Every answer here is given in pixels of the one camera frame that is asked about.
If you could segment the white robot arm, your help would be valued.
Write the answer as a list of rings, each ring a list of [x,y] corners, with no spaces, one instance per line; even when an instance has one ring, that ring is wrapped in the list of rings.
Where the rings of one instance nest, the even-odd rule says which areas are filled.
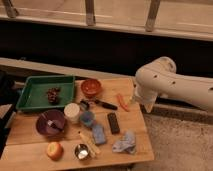
[[[147,112],[152,110],[159,94],[213,112],[213,78],[177,74],[176,64],[169,57],[160,57],[140,67],[135,83],[133,98]]]

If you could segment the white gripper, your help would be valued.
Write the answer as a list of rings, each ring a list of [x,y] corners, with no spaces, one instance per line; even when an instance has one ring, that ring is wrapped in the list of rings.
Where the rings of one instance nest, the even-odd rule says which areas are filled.
[[[157,99],[157,93],[148,89],[135,89],[133,98],[144,106],[147,113],[150,113]]]

